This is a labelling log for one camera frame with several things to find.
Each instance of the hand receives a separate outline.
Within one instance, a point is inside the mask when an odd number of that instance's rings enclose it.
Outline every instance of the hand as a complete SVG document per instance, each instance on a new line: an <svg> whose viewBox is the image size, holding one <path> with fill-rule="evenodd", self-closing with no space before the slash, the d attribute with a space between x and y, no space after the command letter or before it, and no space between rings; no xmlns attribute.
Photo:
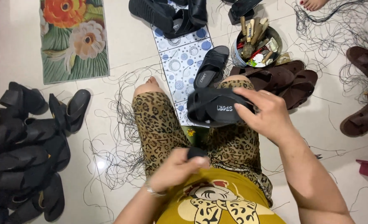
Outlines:
<svg viewBox="0 0 368 224"><path fill-rule="evenodd" d="M242 104L235 104L238 115L253 130L280 145L287 136L298 134L292 124L286 109L285 100L264 90L254 91L245 88L235 88L240 94L253 102L261 111L253 114Z"/></svg>
<svg viewBox="0 0 368 224"><path fill-rule="evenodd" d="M207 157L194 157L187 160L188 148L174 149L167 160L151 176L149 186L156 192L168 190L171 186L184 183L191 174L197 173L199 169L208 169L210 166Z"/></svg>

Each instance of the patterned mat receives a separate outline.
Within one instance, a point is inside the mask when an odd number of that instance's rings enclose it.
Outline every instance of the patterned mat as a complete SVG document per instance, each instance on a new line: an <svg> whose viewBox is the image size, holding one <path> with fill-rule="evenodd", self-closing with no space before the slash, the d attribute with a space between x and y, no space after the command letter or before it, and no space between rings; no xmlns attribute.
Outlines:
<svg viewBox="0 0 368 224"><path fill-rule="evenodd" d="M40 0L44 84L109 76L102 0Z"/></svg>
<svg viewBox="0 0 368 224"><path fill-rule="evenodd" d="M176 11L188 8L168 1ZM152 32L162 61L164 74L181 125L194 125L187 118L187 96L194 91L193 81L207 51L213 48L207 27L180 38L167 39L159 28Z"/></svg>

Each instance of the metal container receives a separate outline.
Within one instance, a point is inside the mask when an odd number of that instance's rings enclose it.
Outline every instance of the metal container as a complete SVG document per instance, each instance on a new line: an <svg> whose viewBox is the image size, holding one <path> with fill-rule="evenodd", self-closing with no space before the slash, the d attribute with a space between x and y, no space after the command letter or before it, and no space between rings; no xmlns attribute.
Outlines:
<svg viewBox="0 0 368 224"><path fill-rule="evenodd" d="M280 35L276 32L276 30L274 30L274 28L272 28L271 26L269 26L266 29L266 33L265 33L266 38L274 38L278 44L278 50L277 50L277 56L275 58L273 58L273 61L271 62L272 65L274 64L274 62L278 59L278 56L281 54L282 51L282 40ZM239 41L243 38L243 35L241 32L239 32L238 37L235 40L235 44L232 45L231 47L231 58L232 58L232 63L237 66L237 67L241 67L241 68L245 68L245 67L250 67L248 64L246 64L246 61L242 60L241 58L241 51L238 51L238 49L236 49L236 46L238 45Z"/></svg>

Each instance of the leopard print pants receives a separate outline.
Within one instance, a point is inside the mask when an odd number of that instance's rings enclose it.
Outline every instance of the leopard print pants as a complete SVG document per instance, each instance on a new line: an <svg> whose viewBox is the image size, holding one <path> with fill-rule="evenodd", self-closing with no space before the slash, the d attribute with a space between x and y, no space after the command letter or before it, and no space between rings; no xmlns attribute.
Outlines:
<svg viewBox="0 0 368 224"><path fill-rule="evenodd" d="M254 89L250 81L231 80L218 88L244 87ZM175 109L165 93L147 92L134 97L135 121L145 158L145 173L151 176L175 147L190 147ZM256 184L272 207L272 184L262 173L258 133L246 123L210 128L203 146L211 158L211 165L237 172Z"/></svg>

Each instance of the silver bracelet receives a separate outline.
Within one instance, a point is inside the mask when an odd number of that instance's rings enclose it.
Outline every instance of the silver bracelet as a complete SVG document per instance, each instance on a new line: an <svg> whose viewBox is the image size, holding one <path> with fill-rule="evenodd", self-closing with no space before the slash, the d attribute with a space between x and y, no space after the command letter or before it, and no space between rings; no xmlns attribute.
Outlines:
<svg viewBox="0 0 368 224"><path fill-rule="evenodd" d="M166 192L164 192L164 194L160 194L156 191L154 191L151 186L149 185L148 181L145 181L145 186L147 187L147 191L149 193L151 193L151 195L155 195L156 197L163 197L163 196L166 196Z"/></svg>

